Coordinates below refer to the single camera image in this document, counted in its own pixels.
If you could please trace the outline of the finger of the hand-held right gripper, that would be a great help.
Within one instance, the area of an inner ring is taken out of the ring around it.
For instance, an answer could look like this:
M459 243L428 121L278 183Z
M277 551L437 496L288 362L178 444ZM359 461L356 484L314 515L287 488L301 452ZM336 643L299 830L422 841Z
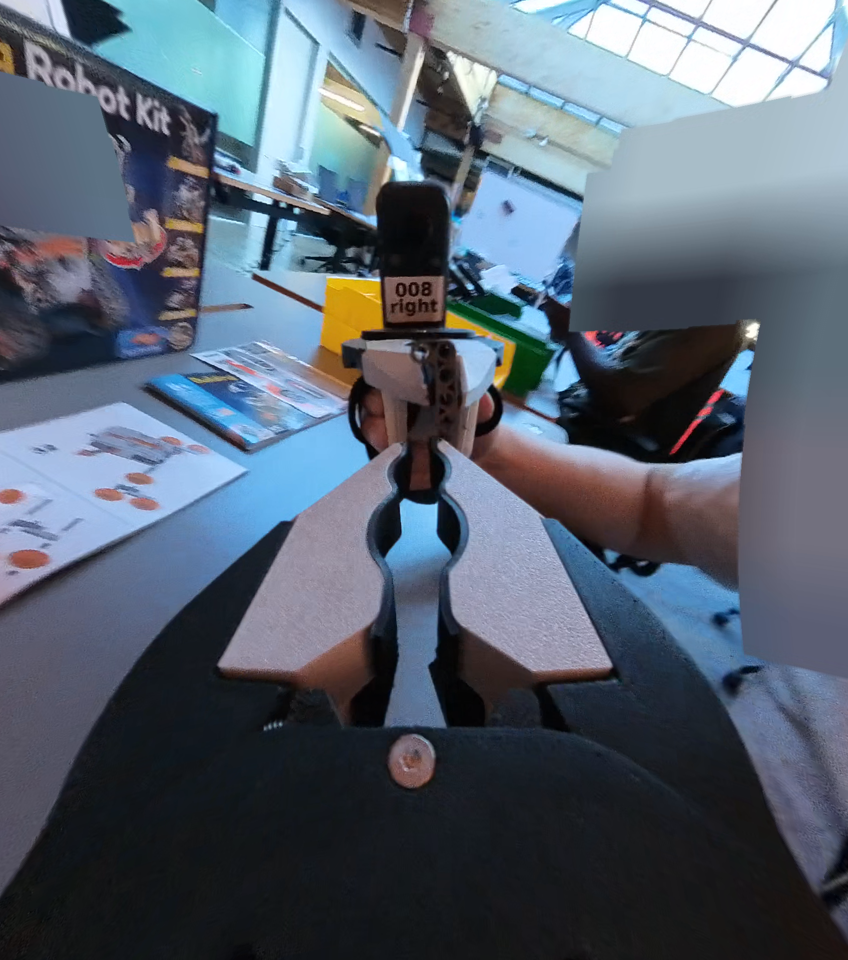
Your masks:
M385 408L426 406L426 378L412 340L360 340L361 375Z
M471 445L476 435L479 403L493 384L497 351L492 342L458 342L456 354L461 389L456 443Z

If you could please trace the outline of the dark grey holed beam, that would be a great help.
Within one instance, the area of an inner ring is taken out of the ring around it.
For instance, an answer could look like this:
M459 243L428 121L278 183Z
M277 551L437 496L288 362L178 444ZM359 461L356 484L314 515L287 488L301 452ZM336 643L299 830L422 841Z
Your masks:
M406 497L430 505L436 500L432 447L438 440L458 447L466 426L465 394L451 339L414 340L410 357L422 375L429 403L407 405L410 474Z

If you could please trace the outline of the person's right forearm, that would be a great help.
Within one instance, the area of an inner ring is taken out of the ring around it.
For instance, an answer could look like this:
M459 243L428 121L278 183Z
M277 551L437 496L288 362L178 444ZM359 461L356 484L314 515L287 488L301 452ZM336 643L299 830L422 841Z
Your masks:
M742 454L644 463L506 425L481 443L483 470L580 540L738 588Z

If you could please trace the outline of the grey desk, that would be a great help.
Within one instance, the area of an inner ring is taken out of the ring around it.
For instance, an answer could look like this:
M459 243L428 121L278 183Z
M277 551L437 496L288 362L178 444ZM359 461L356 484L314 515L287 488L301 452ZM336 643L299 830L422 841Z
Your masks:
M502 733L286 723L215 664L285 520L367 462L344 417L0 611L0 958L529 958Z

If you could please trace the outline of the green plastic bin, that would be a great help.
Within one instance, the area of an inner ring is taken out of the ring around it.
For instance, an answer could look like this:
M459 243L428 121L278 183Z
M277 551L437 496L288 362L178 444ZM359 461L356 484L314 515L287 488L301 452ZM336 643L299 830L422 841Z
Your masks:
M526 306L504 294L479 294L448 301L447 325L471 330L479 337L502 344L502 366L495 384L503 393L524 401L544 378L557 352L546 331L530 322Z

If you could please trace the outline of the yellow plastic bin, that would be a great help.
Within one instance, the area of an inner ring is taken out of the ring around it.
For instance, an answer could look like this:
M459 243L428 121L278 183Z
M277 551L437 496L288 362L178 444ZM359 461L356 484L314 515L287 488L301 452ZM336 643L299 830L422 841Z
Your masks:
M502 322L466 304L449 303L447 325L451 329L472 330L503 344L502 366L494 384L504 388L517 354L516 335L507 332ZM358 338L363 331L382 328L382 297L378 278L331 276L327 280L321 346L333 354L342 354L344 341Z

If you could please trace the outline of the black office chair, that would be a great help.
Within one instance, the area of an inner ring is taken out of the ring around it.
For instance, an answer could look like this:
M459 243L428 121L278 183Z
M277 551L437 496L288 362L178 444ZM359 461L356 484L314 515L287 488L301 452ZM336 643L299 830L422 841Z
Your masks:
M315 271L323 274L366 274L366 230L350 221L334 221L315 223L308 227L308 231L309 236L329 245L332 252L328 255L302 255L298 260L301 267L314 264Z

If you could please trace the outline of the white illustrated booklet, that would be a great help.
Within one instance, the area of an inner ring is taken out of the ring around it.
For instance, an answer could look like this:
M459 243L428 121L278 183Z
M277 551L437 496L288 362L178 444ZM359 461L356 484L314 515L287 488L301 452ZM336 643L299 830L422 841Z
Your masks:
M268 342L196 351L191 356L269 393L316 421L347 412L348 402L331 378Z

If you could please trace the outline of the background wooden table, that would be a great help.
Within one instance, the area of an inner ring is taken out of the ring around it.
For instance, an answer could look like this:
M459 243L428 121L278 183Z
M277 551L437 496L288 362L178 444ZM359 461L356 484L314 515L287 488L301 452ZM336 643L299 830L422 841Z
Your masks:
M359 266L358 258L350 257L350 249L373 251L377 243L377 220L321 198L301 198L262 186L252 180L228 172L213 170L214 197L229 208L259 214L266 219L259 262L260 271L272 266L278 225L283 222L315 222L321 232L330 231L334 254L321 258L325 272L344 266Z

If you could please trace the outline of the black red backpack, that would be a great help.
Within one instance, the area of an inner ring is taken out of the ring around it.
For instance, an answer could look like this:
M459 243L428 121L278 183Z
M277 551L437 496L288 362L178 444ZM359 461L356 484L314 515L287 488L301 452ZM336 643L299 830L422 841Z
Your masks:
M745 401L722 384L753 325L629 331L604 347L562 331L578 379L558 394L558 425L573 445L647 464L741 452Z

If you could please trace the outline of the blue booklet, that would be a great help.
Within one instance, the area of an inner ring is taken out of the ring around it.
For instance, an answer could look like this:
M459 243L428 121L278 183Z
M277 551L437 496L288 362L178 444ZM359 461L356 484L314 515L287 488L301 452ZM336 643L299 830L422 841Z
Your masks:
M289 400L279 390L220 370L161 375L149 380L145 388L246 453L272 446L339 414L339 410L306 400Z

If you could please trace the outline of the white instruction sheet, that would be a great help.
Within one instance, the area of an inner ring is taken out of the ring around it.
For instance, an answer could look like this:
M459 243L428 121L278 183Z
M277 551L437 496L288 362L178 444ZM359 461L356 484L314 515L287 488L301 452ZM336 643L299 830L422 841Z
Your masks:
M246 473L128 403L0 431L0 607Z

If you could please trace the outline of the person's light shirt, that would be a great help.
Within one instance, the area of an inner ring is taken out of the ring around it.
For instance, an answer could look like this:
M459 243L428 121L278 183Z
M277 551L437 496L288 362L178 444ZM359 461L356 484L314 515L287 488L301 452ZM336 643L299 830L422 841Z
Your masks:
M790 852L848 940L848 679L750 663L720 691Z

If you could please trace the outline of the robot kit box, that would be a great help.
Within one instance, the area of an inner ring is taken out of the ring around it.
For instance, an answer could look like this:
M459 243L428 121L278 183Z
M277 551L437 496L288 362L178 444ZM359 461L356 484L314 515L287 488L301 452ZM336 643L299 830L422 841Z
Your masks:
M0 73L98 102L135 236L0 225L0 383L188 351L217 115L1 4Z

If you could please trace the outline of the skylight window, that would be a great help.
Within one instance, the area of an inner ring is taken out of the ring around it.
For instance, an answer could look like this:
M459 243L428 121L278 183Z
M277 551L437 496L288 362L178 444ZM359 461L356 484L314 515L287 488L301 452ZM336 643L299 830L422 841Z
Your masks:
M824 90L848 38L848 1L508 5L732 107Z

